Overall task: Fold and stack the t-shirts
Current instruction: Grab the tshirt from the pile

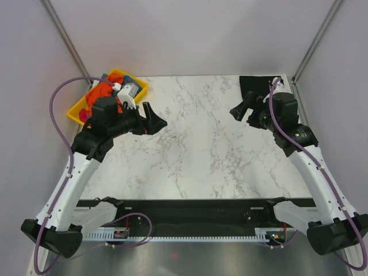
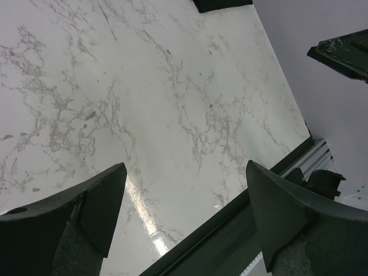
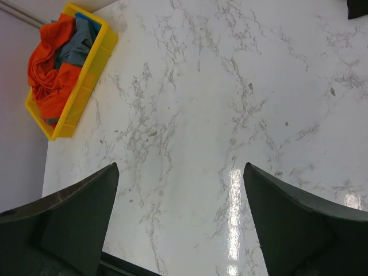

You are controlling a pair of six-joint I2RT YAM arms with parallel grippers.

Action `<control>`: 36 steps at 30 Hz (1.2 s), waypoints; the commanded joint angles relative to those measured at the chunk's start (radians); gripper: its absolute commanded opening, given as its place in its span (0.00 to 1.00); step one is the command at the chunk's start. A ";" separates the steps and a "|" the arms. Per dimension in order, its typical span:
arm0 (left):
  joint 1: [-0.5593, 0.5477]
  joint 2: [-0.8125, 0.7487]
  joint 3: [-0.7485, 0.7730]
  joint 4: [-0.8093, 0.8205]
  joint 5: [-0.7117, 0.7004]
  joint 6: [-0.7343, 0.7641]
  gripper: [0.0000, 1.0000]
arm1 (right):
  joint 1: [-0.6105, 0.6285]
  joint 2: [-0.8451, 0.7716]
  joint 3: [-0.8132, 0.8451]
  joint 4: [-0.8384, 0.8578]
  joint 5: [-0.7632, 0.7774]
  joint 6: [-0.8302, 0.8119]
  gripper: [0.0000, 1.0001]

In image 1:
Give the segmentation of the orange t shirt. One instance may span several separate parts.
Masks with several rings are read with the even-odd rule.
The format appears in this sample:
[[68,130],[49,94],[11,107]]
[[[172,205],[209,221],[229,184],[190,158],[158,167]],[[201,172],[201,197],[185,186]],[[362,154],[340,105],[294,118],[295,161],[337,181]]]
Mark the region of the orange t shirt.
[[[122,75],[111,73],[105,78],[107,81],[112,83],[119,83],[122,84],[124,77]],[[95,104],[96,100],[101,97],[113,97],[117,100],[118,105],[121,105],[121,101],[116,97],[112,96],[112,93],[114,92],[111,85],[101,82],[96,85],[95,88],[93,88],[90,92],[86,94],[86,102],[88,105],[88,108],[86,110],[86,114],[88,117],[92,116],[92,107]]]

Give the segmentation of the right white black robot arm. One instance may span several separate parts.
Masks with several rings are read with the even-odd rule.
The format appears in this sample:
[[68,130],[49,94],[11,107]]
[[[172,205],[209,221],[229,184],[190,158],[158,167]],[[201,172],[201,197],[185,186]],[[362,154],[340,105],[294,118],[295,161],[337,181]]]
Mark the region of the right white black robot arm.
[[230,114],[241,121],[248,109],[252,111],[247,119],[249,126],[272,132],[276,145],[302,176],[317,208],[309,211],[291,200],[277,198],[263,212],[265,223],[272,227],[287,223],[303,233],[319,255],[358,244],[357,234],[367,234],[367,215],[358,214],[338,188],[315,135],[299,122],[294,95],[282,92],[269,99],[250,91]]

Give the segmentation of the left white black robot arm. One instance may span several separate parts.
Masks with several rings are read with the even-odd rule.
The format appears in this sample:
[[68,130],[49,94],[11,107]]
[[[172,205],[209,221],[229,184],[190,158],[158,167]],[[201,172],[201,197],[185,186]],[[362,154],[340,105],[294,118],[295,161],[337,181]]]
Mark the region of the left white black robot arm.
[[82,239],[97,228],[111,223],[122,225],[126,220],[123,203],[112,197],[103,198],[97,206],[75,215],[75,208],[96,169],[113,147],[113,140],[126,133],[154,135],[167,122],[143,102],[145,115],[127,102],[119,104],[113,97],[101,97],[91,108],[81,132],[71,146],[71,157],[48,202],[35,219],[26,219],[21,230],[40,247],[64,258],[72,257]]

